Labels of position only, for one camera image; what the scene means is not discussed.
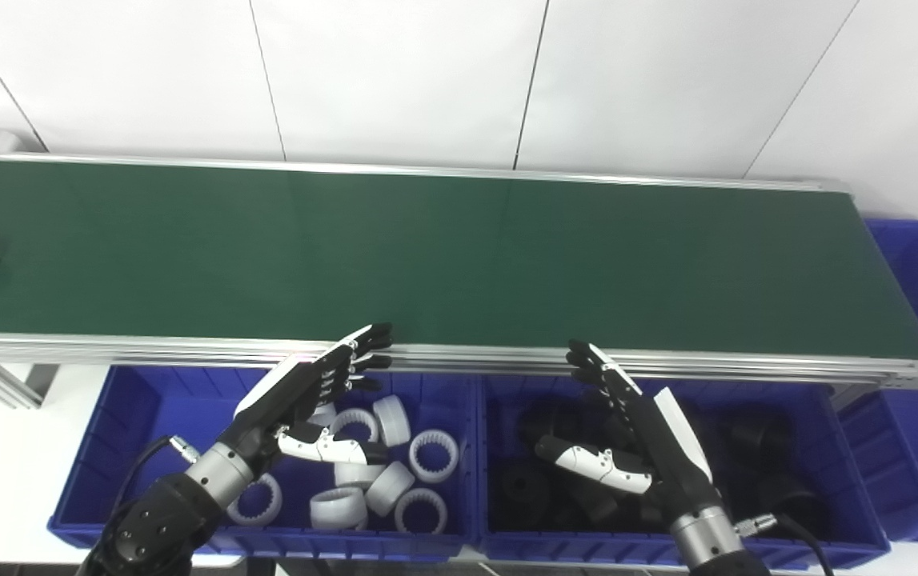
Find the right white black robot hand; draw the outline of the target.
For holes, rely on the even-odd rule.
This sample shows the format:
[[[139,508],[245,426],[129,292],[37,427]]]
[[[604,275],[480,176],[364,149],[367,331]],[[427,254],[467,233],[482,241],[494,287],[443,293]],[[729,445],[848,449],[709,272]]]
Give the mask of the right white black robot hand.
[[[544,434],[535,445],[539,458],[605,487],[652,496],[667,526],[705,510],[722,513],[707,457],[670,389],[647,396],[619,362],[590,342],[569,340],[566,361],[573,379],[599,391],[610,415],[631,431],[637,452]]]

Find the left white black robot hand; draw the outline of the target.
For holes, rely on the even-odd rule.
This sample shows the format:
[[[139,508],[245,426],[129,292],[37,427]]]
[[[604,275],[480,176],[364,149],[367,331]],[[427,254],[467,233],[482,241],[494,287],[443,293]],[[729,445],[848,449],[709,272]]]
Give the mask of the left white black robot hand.
[[[385,370],[392,364],[386,349],[392,346],[391,323],[375,323],[343,337],[315,358],[292,354],[284,358],[239,402],[231,425],[221,433],[224,446],[258,478],[283,455],[315,462],[349,462],[381,466],[388,449],[376,441],[336,438],[317,429],[310,418],[317,407],[337,402],[352,390],[379,391],[381,384],[367,370]]]

